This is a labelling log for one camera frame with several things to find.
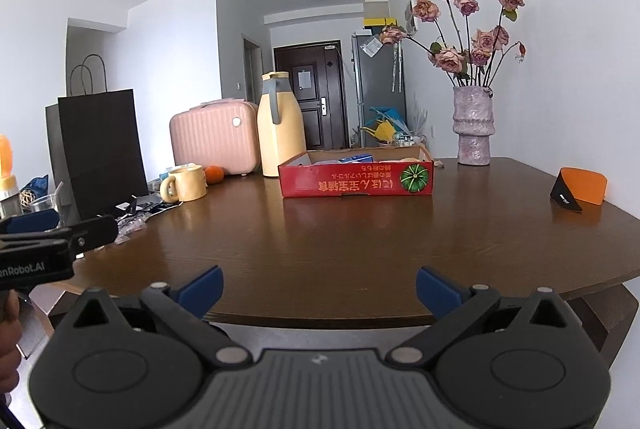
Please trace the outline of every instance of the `yellow mug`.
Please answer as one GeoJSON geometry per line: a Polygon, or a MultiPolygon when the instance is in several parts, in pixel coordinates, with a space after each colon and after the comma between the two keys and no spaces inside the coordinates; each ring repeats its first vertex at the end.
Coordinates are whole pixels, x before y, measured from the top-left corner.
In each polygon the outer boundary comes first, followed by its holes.
{"type": "Polygon", "coordinates": [[[169,171],[160,186],[160,196],[167,203],[192,202],[206,194],[207,182],[201,165],[169,171]]]}

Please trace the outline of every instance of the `woven ball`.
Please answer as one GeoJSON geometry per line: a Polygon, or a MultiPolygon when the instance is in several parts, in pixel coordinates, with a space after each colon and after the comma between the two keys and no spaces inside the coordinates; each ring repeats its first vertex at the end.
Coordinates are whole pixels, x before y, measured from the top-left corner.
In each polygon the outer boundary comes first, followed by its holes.
{"type": "Polygon", "coordinates": [[[23,211],[29,212],[29,205],[36,199],[36,193],[31,189],[25,189],[20,191],[20,205],[23,211]]]}

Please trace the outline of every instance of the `orange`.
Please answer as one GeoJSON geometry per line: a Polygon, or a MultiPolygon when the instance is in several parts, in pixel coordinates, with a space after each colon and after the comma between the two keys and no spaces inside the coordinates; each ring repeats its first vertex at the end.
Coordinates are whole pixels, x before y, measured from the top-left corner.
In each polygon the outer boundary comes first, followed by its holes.
{"type": "Polygon", "coordinates": [[[222,167],[218,167],[217,165],[210,165],[204,170],[204,175],[207,179],[207,184],[219,184],[225,177],[225,171],[222,167]]]}

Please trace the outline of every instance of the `brown door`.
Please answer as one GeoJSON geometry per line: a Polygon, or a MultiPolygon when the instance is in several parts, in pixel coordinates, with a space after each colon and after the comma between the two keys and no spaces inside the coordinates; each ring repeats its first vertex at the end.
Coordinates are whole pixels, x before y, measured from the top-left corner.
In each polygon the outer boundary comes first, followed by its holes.
{"type": "Polygon", "coordinates": [[[309,150],[347,147],[344,82],[336,48],[340,41],[274,49],[276,71],[289,72],[309,150]]]}

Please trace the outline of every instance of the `red cardboard box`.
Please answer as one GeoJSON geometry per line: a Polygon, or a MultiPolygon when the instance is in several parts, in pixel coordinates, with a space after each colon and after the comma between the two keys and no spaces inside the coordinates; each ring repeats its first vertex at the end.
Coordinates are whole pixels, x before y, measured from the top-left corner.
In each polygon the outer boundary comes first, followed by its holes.
{"type": "Polygon", "coordinates": [[[424,196],[433,192],[433,159],[422,145],[307,151],[278,167],[285,198],[309,196],[424,196]],[[373,163],[313,165],[370,154],[373,163]],[[417,158],[417,162],[401,162],[417,158]]]}

